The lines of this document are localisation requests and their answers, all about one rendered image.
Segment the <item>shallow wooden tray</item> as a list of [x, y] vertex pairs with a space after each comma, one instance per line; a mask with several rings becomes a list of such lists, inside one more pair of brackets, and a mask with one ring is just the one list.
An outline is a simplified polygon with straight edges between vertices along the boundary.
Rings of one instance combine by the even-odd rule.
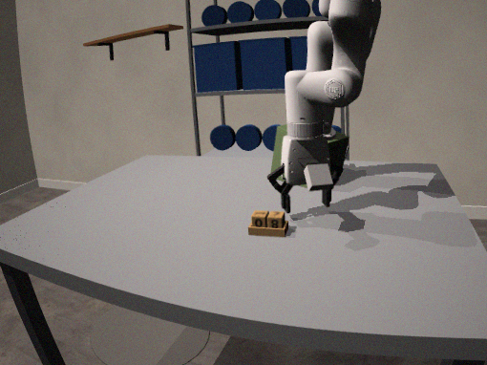
[[284, 228], [254, 227], [252, 224], [248, 227], [248, 235], [285, 237], [288, 230], [288, 221]]

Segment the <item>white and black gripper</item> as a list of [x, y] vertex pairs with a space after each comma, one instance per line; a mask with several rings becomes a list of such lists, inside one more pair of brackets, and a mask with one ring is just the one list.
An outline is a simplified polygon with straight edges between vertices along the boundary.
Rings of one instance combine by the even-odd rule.
[[[298, 158], [314, 158], [318, 162], [327, 161], [329, 172], [330, 168], [334, 169], [334, 174], [331, 176], [333, 185], [330, 189], [322, 190], [322, 203], [329, 207], [331, 189], [339, 181], [343, 168], [330, 161], [327, 136], [323, 134], [319, 137], [296, 138], [287, 135], [284, 136], [283, 140], [281, 166], [267, 176], [272, 186], [281, 193], [282, 209], [286, 213], [290, 212], [288, 192], [292, 186], [307, 184], [304, 173], [305, 166], [298, 162]], [[284, 173], [285, 178], [283, 177]], [[279, 185], [276, 179], [281, 175], [284, 182]]]

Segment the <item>brown wooden number cube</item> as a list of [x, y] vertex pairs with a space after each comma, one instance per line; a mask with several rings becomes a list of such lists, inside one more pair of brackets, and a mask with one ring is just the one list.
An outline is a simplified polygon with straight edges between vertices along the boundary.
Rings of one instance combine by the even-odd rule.
[[255, 210], [251, 216], [251, 224], [254, 227], [267, 227], [269, 211]]
[[270, 211], [267, 216], [267, 227], [284, 228], [286, 223], [285, 213], [283, 211]]

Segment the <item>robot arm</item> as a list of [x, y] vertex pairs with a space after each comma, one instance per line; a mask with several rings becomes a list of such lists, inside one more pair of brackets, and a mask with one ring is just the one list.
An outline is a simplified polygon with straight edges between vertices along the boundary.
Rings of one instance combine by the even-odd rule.
[[[335, 108], [348, 106], [361, 93], [381, 1], [319, 0], [319, 11], [329, 22], [317, 21], [308, 28], [307, 69], [285, 76], [287, 134], [296, 138], [325, 134], [332, 140]], [[331, 188], [327, 161], [298, 158], [298, 162], [305, 166], [308, 191]]]

